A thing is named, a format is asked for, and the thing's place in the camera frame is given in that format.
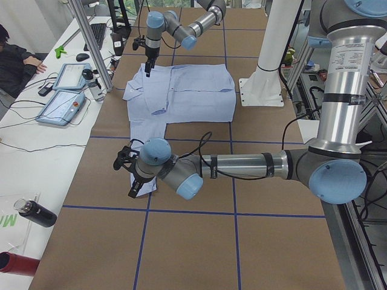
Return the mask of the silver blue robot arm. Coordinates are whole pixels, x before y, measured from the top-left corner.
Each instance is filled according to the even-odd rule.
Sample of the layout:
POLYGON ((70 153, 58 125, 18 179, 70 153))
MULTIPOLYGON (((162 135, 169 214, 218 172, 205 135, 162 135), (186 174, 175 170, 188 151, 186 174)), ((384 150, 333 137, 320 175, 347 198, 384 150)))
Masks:
POLYGON ((148 13, 145 36, 145 54, 148 58, 145 63, 145 73, 149 77, 151 70, 160 52, 162 34, 168 32, 183 48, 191 50, 197 43, 197 39, 211 26, 219 24, 226 15, 226 3, 224 1, 198 1, 206 13, 196 21, 184 26, 178 20, 174 11, 160 13, 151 11, 148 13))
POLYGON ((168 124, 229 121, 235 107, 233 88, 220 88, 221 76, 203 66, 155 64, 163 33, 189 50, 226 15, 220 1, 201 1, 200 5, 206 13, 187 26, 175 12, 151 11, 145 36, 134 40, 134 48, 145 49, 147 61, 124 93, 131 140, 140 143, 126 158, 132 175, 130 197, 153 192, 156 180, 161 180, 188 200, 198 193, 204 177, 219 176, 243 180, 279 176, 299 181, 330 204, 345 204, 360 196, 367 177, 359 163, 356 136, 374 45, 386 32, 386 2, 311 3, 308 37, 314 44, 331 45, 331 52, 318 132, 306 148, 208 156, 195 149, 176 155, 164 139, 168 124))

